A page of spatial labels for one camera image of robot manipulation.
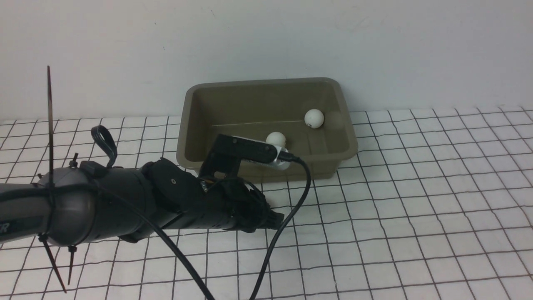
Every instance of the black zip tie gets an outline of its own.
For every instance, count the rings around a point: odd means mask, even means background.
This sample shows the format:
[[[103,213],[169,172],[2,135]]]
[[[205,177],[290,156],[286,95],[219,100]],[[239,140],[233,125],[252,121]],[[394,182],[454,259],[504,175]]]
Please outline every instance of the black zip tie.
[[[72,266],[74,265],[74,253],[78,250],[76,246],[68,246],[70,252],[70,265],[68,267],[68,285],[70,285],[70,278],[72,277]]]
[[[63,280],[61,279],[61,275],[59,274],[58,266],[55,264],[54,256],[52,255],[52,250],[50,250],[50,246],[48,245],[48,235],[46,234],[39,234],[39,242],[43,243],[44,248],[46,249],[46,253],[48,254],[48,258],[50,259],[50,263],[52,264],[52,269],[54,269],[55,275],[57,276],[59,280],[59,284],[61,285],[61,288],[63,288],[63,291],[65,294],[67,293],[67,289],[65,288],[65,285],[63,283]]]

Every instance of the white grid surface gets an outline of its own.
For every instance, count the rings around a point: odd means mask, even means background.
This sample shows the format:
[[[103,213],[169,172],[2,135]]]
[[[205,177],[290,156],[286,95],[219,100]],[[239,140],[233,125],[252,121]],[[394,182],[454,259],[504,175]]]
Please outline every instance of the white grid surface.
[[[280,237],[258,299],[531,299],[533,110],[493,107],[351,113],[359,154],[315,180]],[[59,120],[55,166],[102,164],[90,128],[118,141],[116,165],[173,161],[179,117]],[[44,120],[0,123],[0,183],[48,169]],[[303,182],[261,186],[287,214]],[[167,231],[217,299],[248,299],[272,230]],[[52,247],[63,279],[67,248]],[[0,299],[204,299],[152,236],[78,247],[68,293],[35,238],[0,246]]]

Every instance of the plastic bin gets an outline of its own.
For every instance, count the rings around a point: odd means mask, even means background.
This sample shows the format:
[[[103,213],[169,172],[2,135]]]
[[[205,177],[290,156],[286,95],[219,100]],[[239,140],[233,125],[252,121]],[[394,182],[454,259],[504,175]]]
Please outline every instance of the plastic bin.
[[[307,127],[305,113],[317,108],[325,120]],[[265,141],[279,131],[286,148],[310,167],[313,179],[332,177],[343,160],[357,153],[357,140],[340,85],[329,78],[206,83],[185,96],[177,144],[178,163],[200,170],[219,134]],[[301,166],[279,171],[242,162],[239,176],[253,182],[305,180]]]

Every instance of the black grid line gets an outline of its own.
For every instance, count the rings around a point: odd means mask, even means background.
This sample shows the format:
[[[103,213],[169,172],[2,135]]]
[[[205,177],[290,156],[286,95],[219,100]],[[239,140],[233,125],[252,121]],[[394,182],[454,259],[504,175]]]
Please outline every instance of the black grid line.
[[[232,276],[234,276],[234,275],[222,275],[222,276],[219,276],[217,278],[226,278],[226,277],[232,277]],[[503,276],[501,278],[507,279],[507,278],[523,278],[523,277],[528,277],[528,275],[508,275],[508,276]],[[493,280],[493,279],[497,279],[497,277],[470,279],[470,281],[485,281],[485,280]],[[190,279],[176,280],[176,282],[184,282],[184,281],[191,281],[191,280]],[[155,285],[155,284],[158,284],[158,283],[171,283],[171,282],[172,281],[170,281],[170,280],[166,280],[166,281],[158,281],[158,282],[146,282],[144,284],[145,285]],[[444,284],[447,284],[447,283],[463,283],[463,282],[465,282],[465,281],[463,281],[463,280],[448,280],[448,281],[439,282],[439,283],[437,283],[437,285],[444,285]],[[432,283],[423,284],[423,285],[412,284],[412,285],[403,285],[403,287],[419,287],[419,286],[432,286],[432,285],[433,285]],[[111,286],[112,287],[134,287],[134,286],[140,286],[140,283],[130,283],[130,284],[127,284],[127,285],[111,285]],[[102,287],[107,287],[107,285],[95,285],[95,286],[88,286],[88,287],[80,287],[77,290],[92,289],[92,288],[102,288]],[[384,289],[394,289],[394,288],[401,288],[401,287],[402,286],[379,287],[379,288],[373,288],[373,289],[349,289],[349,290],[340,291],[339,293],[349,293],[349,292],[354,292],[354,291],[384,290]],[[52,293],[52,292],[57,292],[57,291],[62,291],[62,290],[53,290],[53,291],[50,291],[50,292]],[[307,294],[307,295],[306,294],[293,294],[293,295],[287,295],[287,296],[257,298],[257,300],[283,299],[283,298],[292,298],[292,297],[298,297],[298,296],[304,296],[304,295],[306,295],[306,296],[328,295],[328,294],[334,294],[334,293],[336,293],[336,292],[329,291],[329,292],[321,292],[321,293]],[[35,294],[39,294],[39,292],[17,293],[17,294],[15,294],[15,296],[35,295]]]
[[[372,130],[372,133],[373,133],[374,132],[374,128],[372,128],[372,125],[370,126],[370,129]],[[383,161],[386,161],[385,160],[385,155],[383,155],[383,152],[381,151],[381,149],[379,150],[379,153],[381,154],[381,157],[383,158]],[[361,158],[358,156],[357,159],[359,160],[359,165],[361,165]],[[370,193],[370,197],[374,198],[373,193],[372,193],[372,189],[368,185],[368,180],[367,180],[367,176],[366,176],[365,172],[363,172],[363,177],[365,178],[365,182],[367,183],[367,188],[368,188],[368,191]],[[377,208],[376,202],[372,201],[372,203],[374,204],[374,209],[376,210],[377,217],[379,218],[379,210]],[[391,244],[389,243],[389,238],[387,237],[387,231],[385,230],[385,227],[383,226],[383,223],[381,222],[381,219],[379,220],[379,225],[381,226],[381,229],[383,230],[383,235],[385,236],[385,241],[387,242],[387,247],[389,248],[389,253],[391,254],[391,257],[392,257],[393,255],[392,255]],[[400,280],[400,285],[401,285],[401,289],[403,291],[403,295],[407,299],[407,293],[405,292],[405,287],[403,287],[400,271],[398,271],[398,266],[396,264],[394,264],[394,269],[396,270],[396,275],[398,276],[398,279]]]
[[[453,147],[453,148],[455,149],[455,151],[458,153],[458,151],[457,151],[455,145],[452,145],[452,147]],[[472,178],[472,181],[474,182],[474,185],[476,185],[476,188],[478,189],[478,191],[481,191],[481,190],[479,189],[478,183],[475,182],[473,176],[470,175],[470,177]],[[448,179],[446,179],[446,182],[448,183],[448,186],[449,186],[450,190],[453,191],[453,187],[451,186],[451,184],[450,184],[450,182],[448,181]],[[458,203],[459,206],[461,207],[461,210],[463,211],[464,216],[465,216],[466,219],[468,220],[468,223],[470,224],[470,227],[471,227],[472,229],[474,229],[474,226],[472,225],[472,221],[471,221],[471,219],[466,215],[466,213],[465,213],[465,211],[464,211],[464,209],[463,209],[463,206],[461,205],[461,202],[459,201],[459,199],[457,198],[457,195],[456,195],[455,193],[454,193],[454,196],[455,196],[455,198],[456,198],[456,200],[457,200],[457,203]],[[487,260],[489,261],[489,264],[490,264],[490,266],[492,267],[492,270],[494,271],[495,274],[498,274],[498,272],[496,271],[496,268],[494,267],[494,264],[492,263],[492,261],[490,260],[490,257],[489,257],[488,254],[487,254],[487,251],[485,250],[483,244],[481,243],[481,240],[479,239],[479,236],[478,236],[478,234],[477,234],[476,231],[474,231],[474,235],[475,235],[476,239],[478,240],[478,243],[479,243],[479,245],[481,246],[481,249],[483,249],[483,252],[484,252],[484,254],[485,254]],[[500,284],[502,285],[502,288],[504,289],[504,291],[505,291],[505,293],[506,293],[506,295],[507,295],[507,298],[511,299],[511,297],[509,296],[509,292],[507,291],[507,289],[506,289],[505,285],[503,284],[503,281],[501,280],[501,278],[498,278],[498,280],[500,281]],[[472,296],[475,297],[475,295],[474,295],[474,293],[473,293],[473,291],[472,291],[470,285],[469,285],[469,288],[470,288],[470,292],[472,293]]]
[[[341,176],[338,174],[338,171],[335,172],[337,174],[337,179],[338,179],[338,182],[340,183],[341,182]],[[348,211],[348,216],[350,217],[350,219],[352,218],[352,215],[350,213],[350,209],[348,208],[348,202],[346,201],[346,195],[344,194],[344,190],[342,188],[342,185],[341,185],[341,193],[342,193],[342,197],[344,199],[344,203],[346,205],[346,210]],[[357,249],[359,250],[359,259],[361,260],[361,265],[363,263],[363,255],[361,253],[361,248],[359,247],[359,241],[357,239],[357,235],[356,235],[356,229],[355,229],[355,226],[353,225],[353,221],[351,221],[352,223],[352,232],[353,232],[353,238],[356,240],[355,243],[357,245]],[[367,284],[367,287],[370,288],[370,281],[368,280],[368,275],[367,275],[367,271],[365,269],[365,267],[363,266],[363,273],[365,274],[365,279],[366,279],[366,284]],[[370,299],[374,300],[374,295],[372,293],[370,293]]]
[[[504,147],[504,149],[507,151],[507,153],[509,153],[507,147],[505,147],[505,145],[504,145],[500,140],[499,140],[499,143],[502,145],[502,147]],[[513,158],[513,156],[510,155],[510,157],[511,157],[511,159],[513,160],[513,162],[516,163],[516,160]],[[502,178],[501,178],[501,176],[499,175],[499,173],[496,172],[496,169],[494,168],[494,166],[492,165],[492,163],[491,163],[489,160],[487,160],[487,161],[489,162],[489,165],[490,165],[491,168],[493,169],[493,171],[494,171],[494,173],[496,174],[496,176],[498,177],[498,179],[502,182],[502,184],[503,184],[504,186],[506,186],[506,185],[505,185],[505,182],[502,180]],[[524,175],[524,178],[526,178],[526,180],[529,182],[529,185],[532,186],[531,181],[527,178],[527,176]],[[518,202],[517,202],[516,199],[513,197],[513,195],[511,195],[511,198],[512,198],[513,201],[516,203],[516,205],[520,208],[520,210],[522,211],[522,213],[523,213],[523,215],[525,216],[526,220],[528,220],[529,225],[531,226],[531,221],[529,220],[528,215],[526,214],[526,212],[524,211],[524,209],[518,204]],[[483,199],[485,200],[485,202],[487,203],[487,205],[490,207],[489,201],[487,200],[487,198],[486,198],[484,195],[483,195]],[[503,228],[502,221],[499,219],[498,215],[497,215],[496,213],[494,213],[494,211],[491,211],[491,212],[492,212],[492,214],[494,215],[494,217],[496,218],[496,220],[498,221],[500,227]],[[509,244],[511,245],[511,247],[513,248],[513,250],[516,251],[516,249],[515,249],[515,247],[514,247],[512,241],[511,241],[511,239],[509,238],[509,236],[507,235],[507,233],[505,233],[505,237],[507,238],[507,241],[509,242]],[[490,259],[490,257],[489,257],[488,255],[487,255],[487,259],[489,259],[489,262],[490,262],[491,265],[492,265],[492,260]],[[527,266],[526,266],[526,264],[524,263],[524,261],[522,260],[522,258],[520,257],[520,255],[518,255],[518,259],[519,259],[520,262],[522,263],[522,266],[524,267],[524,269],[527,270]],[[501,280],[500,280],[500,282],[502,283],[502,286],[503,286],[505,292],[507,293],[507,289],[506,289],[505,286],[503,285],[503,282],[502,282]]]
[[[394,128],[396,129],[396,133],[399,133],[399,132],[398,132],[398,128],[396,127],[396,125],[395,125],[394,123],[393,123],[393,126],[394,126]],[[386,167],[387,167],[387,171],[389,172],[389,176],[390,176],[391,178],[393,178],[389,166],[386,166]],[[403,202],[403,197],[401,196],[400,191],[398,190],[398,187],[397,187],[397,185],[396,185],[396,181],[393,181],[393,183],[394,183],[394,188],[396,189],[396,193],[398,194],[398,196],[399,196],[399,198],[400,198],[400,202],[401,202],[401,205],[402,205],[402,207],[403,207],[403,211],[405,212],[405,215],[408,216],[409,213],[407,212],[407,209],[406,209],[406,207],[405,207],[405,203]],[[422,254],[422,258],[424,259],[424,263],[425,263],[425,266],[426,266],[426,268],[427,268],[427,271],[429,272],[429,275],[430,275],[430,277],[431,277],[431,281],[433,281],[433,286],[435,286],[435,290],[437,291],[437,295],[439,296],[439,299],[442,300],[442,297],[441,297],[441,295],[440,295],[439,289],[437,288],[437,286],[436,286],[436,284],[435,284],[435,279],[433,278],[433,274],[431,273],[430,266],[429,266],[429,264],[427,263],[426,256],[425,256],[425,254],[424,254],[424,251],[423,251],[423,249],[422,249],[422,246],[420,246],[420,240],[418,239],[418,236],[416,235],[416,229],[415,229],[413,223],[411,222],[411,218],[407,218],[407,221],[409,221],[409,225],[411,226],[411,228],[413,229],[413,232],[415,233],[415,239],[416,239],[416,243],[418,244],[418,249],[420,250],[420,253]]]

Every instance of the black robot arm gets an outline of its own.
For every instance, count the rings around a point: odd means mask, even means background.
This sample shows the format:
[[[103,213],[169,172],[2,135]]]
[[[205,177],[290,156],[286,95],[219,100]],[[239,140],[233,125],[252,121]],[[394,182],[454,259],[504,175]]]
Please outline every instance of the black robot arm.
[[[106,138],[97,139],[95,132]],[[255,298],[279,234],[309,191],[310,173],[303,161],[279,146],[219,135],[198,177],[164,158],[140,169],[124,169],[113,167],[116,147],[107,129],[102,126],[93,129],[93,137],[102,149],[110,149],[106,151],[110,156],[107,166],[82,161],[78,167],[75,156],[69,167],[53,169],[37,183],[0,184],[0,243],[38,234],[65,290],[48,242],[68,246],[72,263],[78,244],[113,236],[135,243],[155,231],[185,265],[206,297],[214,299],[161,229],[278,230],[260,271],[252,295]],[[253,184],[237,176],[242,160],[278,169],[287,168],[290,161],[304,166],[308,175],[304,193],[285,220],[283,214],[271,210]]]

